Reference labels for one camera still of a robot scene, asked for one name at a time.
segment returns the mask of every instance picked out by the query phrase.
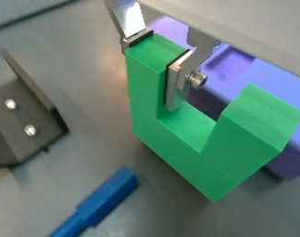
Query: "metal bracket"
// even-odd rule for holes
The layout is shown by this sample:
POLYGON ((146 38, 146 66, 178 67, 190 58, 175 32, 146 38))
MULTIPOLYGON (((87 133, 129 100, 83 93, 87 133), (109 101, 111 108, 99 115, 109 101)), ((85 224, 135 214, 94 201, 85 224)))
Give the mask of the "metal bracket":
POLYGON ((146 29, 141 5, 134 0, 105 0, 105 5, 121 35, 122 53, 153 35, 146 29))
POLYGON ((182 55, 167 70, 165 105, 170 111, 186 101, 190 87, 198 90, 207 81, 207 75, 197 67, 210 57, 217 40, 189 27, 187 43, 197 47, 195 50, 182 55))
POLYGON ((55 105, 7 51, 18 79, 0 87, 0 166, 16 165, 54 142, 68 128, 55 105))

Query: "metal clamp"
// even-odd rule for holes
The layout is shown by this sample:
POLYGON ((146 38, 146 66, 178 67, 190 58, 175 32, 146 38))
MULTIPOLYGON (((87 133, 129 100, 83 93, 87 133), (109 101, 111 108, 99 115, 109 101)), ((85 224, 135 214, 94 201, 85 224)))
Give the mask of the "metal clamp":
POLYGON ((146 29, 141 5, 134 0, 105 0, 105 5, 121 35, 122 53, 154 32, 146 29))
POLYGON ((182 55, 167 70, 165 105, 171 111, 186 101, 190 87, 198 90, 207 81, 207 75, 197 67, 210 57, 215 42, 213 37, 189 28, 187 43, 197 48, 182 55))

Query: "blue plastic handle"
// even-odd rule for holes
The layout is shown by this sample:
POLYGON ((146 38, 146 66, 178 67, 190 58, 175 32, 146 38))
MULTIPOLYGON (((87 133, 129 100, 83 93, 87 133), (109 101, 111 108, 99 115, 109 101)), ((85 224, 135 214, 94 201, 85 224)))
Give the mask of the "blue plastic handle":
POLYGON ((123 167, 77 206, 77 212, 48 236, 77 237, 87 227, 98 224, 138 184, 134 172, 123 167))

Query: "green u-shaped block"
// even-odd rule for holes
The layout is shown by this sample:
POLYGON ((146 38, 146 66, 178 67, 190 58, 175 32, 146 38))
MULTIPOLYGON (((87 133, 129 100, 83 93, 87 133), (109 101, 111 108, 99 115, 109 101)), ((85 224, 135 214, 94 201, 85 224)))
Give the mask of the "green u-shaped block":
POLYGON ((166 66, 183 52, 157 34, 125 51, 133 130, 215 202, 282 151, 300 110, 249 84, 217 122, 187 103, 170 112, 166 66))

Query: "hex bolt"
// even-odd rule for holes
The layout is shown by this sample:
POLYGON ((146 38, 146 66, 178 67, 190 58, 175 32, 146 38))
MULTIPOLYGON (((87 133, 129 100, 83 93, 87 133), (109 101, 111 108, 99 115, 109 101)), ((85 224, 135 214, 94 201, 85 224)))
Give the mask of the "hex bolt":
POLYGON ((32 125, 26 126, 26 134, 30 137, 36 135, 36 128, 32 125))
POLYGON ((187 83, 195 90, 198 90, 206 84, 207 78, 206 74, 203 74, 199 70, 195 70, 187 78, 187 83))
POLYGON ((8 99, 8 100, 6 101, 6 106, 7 106, 7 108, 8 108, 10 110, 15 109, 15 108, 16 108, 16 103, 15 103, 15 101, 14 101, 12 99, 8 99))

